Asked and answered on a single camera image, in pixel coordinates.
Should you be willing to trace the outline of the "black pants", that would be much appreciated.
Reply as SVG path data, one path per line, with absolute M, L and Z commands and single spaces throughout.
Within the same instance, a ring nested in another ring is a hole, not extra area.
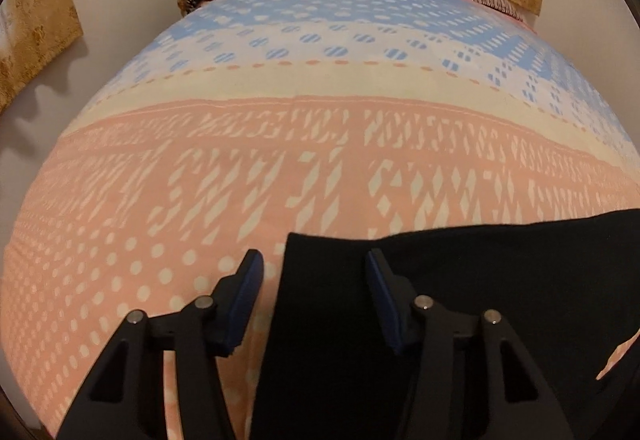
M 254 439 L 634 439 L 639 214 L 291 234 Z

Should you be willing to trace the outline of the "pink blue patterned bedspread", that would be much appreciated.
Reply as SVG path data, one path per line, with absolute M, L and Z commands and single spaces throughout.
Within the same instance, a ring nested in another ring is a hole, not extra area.
M 469 0 L 215 0 L 119 71 L 58 138 L 3 258 L 2 346 L 48 431 L 122 318 L 181 309 L 265 257 L 240 352 L 250 423 L 289 233 L 379 238 L 639 204 L 598 91 Z

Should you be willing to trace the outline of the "beige side curtain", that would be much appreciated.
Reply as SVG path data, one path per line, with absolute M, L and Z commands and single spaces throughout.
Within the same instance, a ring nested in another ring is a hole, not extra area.
M 83 34 L 74 0 L 3 0 L 1 108 Z

